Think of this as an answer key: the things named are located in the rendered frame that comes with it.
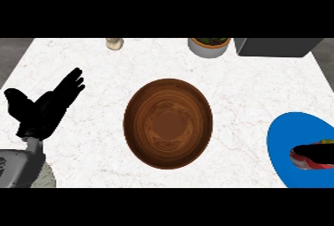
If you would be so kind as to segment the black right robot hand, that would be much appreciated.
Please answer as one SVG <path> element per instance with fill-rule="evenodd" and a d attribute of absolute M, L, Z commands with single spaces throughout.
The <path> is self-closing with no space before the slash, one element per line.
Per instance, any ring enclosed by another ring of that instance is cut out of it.
<path fill-rule="evenodd" d="M 319 164 L 334 164 L 334 143 L 300 145 L 294 152 Z"/>

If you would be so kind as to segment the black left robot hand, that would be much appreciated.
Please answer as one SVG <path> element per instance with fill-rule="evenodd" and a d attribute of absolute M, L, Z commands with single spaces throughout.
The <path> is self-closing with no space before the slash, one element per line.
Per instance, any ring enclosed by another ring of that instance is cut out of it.
<path fill-rule="evenodd" d="M 31 101 L 15 88 L 7 88 L 7 113 L 17 120 L 16 136 L 44 140 L 54 132 L 66 109 L 84 90 L 82 70 L 74 68 L 51 91 Z"/>

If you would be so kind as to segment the red can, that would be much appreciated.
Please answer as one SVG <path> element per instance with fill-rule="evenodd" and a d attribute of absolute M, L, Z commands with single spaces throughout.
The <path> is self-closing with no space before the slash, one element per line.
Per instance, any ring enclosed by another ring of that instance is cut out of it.
<path fill-rule="evenodd" d="M 328 143 L 334 143 L 334 139 L 322 139 L 317 143 L 313 144 L 328 144 Z M 289 151 L 289 158 L 297 168 L 300 168 L 301 170 L 334 170 L 334 164 L 315 163 L 310 159 L 307 159 L 304 156 L 298 155 L 294 152 L 294 148 Z"/>

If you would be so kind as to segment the blue plate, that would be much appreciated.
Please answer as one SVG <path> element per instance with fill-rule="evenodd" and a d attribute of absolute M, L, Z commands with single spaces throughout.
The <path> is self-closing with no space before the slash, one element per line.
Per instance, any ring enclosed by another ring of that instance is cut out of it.
<path fill-rule="evenodd" d="M 334 188 L 334 169 L 298 169 L 289 159 L 295 146 L 322 139 L 334 139 L 334 127 L 320 118 L 303 112 L 288 112 L 275 118 L 266 144 L 272 165 L 286 187 Z"/>

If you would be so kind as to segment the brown wooden bowl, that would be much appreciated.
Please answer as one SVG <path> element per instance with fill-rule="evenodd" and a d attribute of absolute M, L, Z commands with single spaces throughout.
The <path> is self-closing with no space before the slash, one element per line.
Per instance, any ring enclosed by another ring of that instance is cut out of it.
<path fill-rule="evenodd" d="M 128 148 L 158 169 L 187 165 L 202 154 L 213 114 L 199 90 L 179 79 L 158 79 L 134 93 L 122 120 Z"/>

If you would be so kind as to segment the beige bottle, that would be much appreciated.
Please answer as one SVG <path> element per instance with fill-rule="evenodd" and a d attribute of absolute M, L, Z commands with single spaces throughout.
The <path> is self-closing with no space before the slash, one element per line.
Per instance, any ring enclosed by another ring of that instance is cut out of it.
<path fill-rule="evenodd" d="M 106 38 L 106 47 L 112 50 L 122 48 L 124 40 L 121 38 Z"/>

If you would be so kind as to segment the dark grey appliance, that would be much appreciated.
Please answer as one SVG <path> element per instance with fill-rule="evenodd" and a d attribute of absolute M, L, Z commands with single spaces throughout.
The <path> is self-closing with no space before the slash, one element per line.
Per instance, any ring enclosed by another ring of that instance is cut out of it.
<path fill-rule="evenodd" d="M 235 38 L 241 57 L 303 57 L 322 38 Z"/>

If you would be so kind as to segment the white plant pot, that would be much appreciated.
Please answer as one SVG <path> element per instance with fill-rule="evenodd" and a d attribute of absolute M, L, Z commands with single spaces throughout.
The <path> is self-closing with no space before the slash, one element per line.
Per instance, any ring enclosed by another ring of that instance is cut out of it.
<path fill-rule="evenodd" d="M 202 58 L 217 58 L 220 57 L 226 50 L 229 45 L 230 39 L 227 39 L 221 44 L 218 45 L 207 45 L 202 42 L 199 42 L 195 38 L 187 39 L 187 47 L 190 51 Z"/>

